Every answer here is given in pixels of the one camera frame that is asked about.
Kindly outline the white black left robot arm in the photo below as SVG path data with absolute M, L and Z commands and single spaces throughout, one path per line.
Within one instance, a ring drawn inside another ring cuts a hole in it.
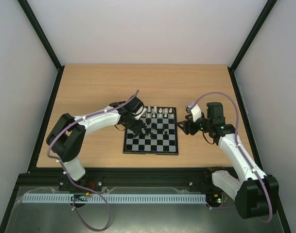
M 57 161 L 74 181 L 78 181 L 86 173 L 78 156 L 84 138 L 97 130 L 115 125 L 123 125 L 126 129 L 139 133 L 143 127 L 140 117 L 146 111 L 143 102 L 132 96 L 128 101 L 111 103 L 89 115 L 63 114 L 46 139 L 48 151 L 57 154 Z

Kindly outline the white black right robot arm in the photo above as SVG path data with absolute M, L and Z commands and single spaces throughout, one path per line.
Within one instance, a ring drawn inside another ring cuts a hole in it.
M 277 212 L 279 183 L 272 175 L 267 175 L 254 162 L 244 148 L 237 128 L 227 124 L 223 105 L 220 102 L 207 103 L 204 114 L 194 102 L 186 106 L 188 115 L 177 125 L 186 135 L 201 131 L 213 139 L 214 144 L 230 159 L 237 174 L 234 178 L 228 171 L 213 169 L 204 178 L 205 187 L 222 189 L 234 200 L 235 208 L 241 218 L 261 216 L 272 217 Z

